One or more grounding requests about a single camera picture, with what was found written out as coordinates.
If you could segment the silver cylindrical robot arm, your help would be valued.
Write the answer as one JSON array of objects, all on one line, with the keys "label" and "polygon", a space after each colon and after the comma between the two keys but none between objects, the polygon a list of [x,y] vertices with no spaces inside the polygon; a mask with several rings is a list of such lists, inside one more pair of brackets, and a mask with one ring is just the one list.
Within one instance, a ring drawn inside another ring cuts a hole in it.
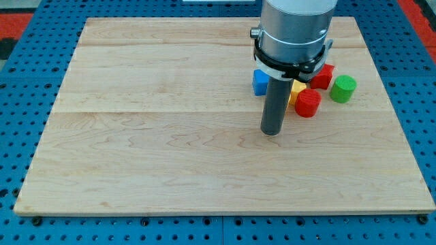
[{"label": "silver cylindrical robot arm", "polygon": [[263,0],[250,38],[269,58],[305,63],[321,51],[337,0]]}]

